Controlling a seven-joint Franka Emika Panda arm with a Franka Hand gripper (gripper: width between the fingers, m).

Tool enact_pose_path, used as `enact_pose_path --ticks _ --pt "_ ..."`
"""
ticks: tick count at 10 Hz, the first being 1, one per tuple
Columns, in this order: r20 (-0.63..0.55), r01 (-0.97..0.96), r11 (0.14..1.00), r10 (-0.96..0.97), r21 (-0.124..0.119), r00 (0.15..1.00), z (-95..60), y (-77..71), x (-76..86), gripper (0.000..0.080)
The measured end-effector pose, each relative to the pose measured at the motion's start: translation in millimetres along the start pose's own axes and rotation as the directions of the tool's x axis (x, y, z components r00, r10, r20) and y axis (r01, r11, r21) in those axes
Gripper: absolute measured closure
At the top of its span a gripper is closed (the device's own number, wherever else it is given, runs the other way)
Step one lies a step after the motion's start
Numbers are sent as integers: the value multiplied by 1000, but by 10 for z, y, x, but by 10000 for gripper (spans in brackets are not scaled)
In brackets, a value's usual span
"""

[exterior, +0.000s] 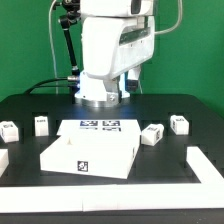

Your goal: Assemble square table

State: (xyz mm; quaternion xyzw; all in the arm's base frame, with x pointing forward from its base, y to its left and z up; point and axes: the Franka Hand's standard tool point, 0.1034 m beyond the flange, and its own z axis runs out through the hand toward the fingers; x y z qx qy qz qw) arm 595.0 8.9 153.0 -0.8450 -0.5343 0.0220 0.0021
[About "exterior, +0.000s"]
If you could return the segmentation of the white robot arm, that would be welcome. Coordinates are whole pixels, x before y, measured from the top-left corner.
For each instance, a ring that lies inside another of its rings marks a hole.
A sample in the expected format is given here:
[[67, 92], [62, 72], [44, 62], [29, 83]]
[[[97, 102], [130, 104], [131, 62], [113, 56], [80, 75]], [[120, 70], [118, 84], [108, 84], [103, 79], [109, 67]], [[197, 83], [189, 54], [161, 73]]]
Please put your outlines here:
[[76, 102], [113, 107], [138, 87], [154, 52], [154, 0], [81, 0], [82, 56]]

